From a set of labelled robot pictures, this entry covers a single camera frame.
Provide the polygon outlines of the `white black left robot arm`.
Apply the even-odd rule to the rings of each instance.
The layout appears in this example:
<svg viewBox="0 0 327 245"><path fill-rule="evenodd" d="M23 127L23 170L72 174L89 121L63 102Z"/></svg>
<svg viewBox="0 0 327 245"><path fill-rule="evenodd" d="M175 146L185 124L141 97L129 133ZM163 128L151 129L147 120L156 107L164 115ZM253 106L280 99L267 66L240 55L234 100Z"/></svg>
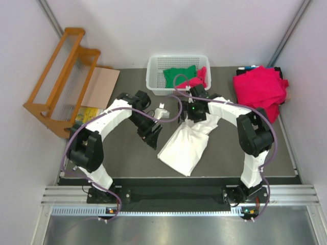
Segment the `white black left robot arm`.
<svg viewBox="0 0 327 245"><path fill-rule="evenodd" d="M104 165L103 141L106 136L122 121L129 119L137 127L138 136L148 146L157 149L157 140L162 130L159 119L168 118L170 113L159 104L155 109L153 119L146 117L144 110L151 105L151 99L146 92L139 90L135 95L121 93L113 103L101 113L101 117L85 128L79 130L82 123L76 123L69 138L76 134L68 148L66 157L81 169L85 175L97 184L98 196L104 202L114 200L116 190L112 187L113 179L107 173Z"/></svg>

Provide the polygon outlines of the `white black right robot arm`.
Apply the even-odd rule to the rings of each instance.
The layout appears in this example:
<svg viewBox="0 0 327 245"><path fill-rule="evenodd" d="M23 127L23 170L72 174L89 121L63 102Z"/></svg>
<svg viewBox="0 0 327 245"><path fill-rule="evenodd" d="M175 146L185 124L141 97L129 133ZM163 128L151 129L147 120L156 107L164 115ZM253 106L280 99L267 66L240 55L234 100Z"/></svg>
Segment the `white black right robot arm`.
<svg viewBox="0 0 327 245"><path fill-rule="evenodd" d="M274 143L274 133L266 111L263 108L252 110L217 94L209 95L203 85L187 86L186 92L189 100L182 103L182 111L187 113L188 119L198 123L213 115L237 128L239 144L245 153L237 192L241 200L252 201L262 188L261 172Z"/></svg>

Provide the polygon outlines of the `white t-shirt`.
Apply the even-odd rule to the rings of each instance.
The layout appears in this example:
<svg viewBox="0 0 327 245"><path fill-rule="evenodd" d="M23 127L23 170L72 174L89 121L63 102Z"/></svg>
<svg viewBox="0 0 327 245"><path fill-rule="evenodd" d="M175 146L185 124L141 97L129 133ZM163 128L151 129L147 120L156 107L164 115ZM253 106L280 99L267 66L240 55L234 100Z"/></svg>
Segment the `white t-shirt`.
<svg viewBox="0 0 327 245"><path fill-rule="evenodd" d="M207 147L209 134L220 117L206 114L206 120L186 119L163 146L157 157L173 170L189 177Z"/></svg>

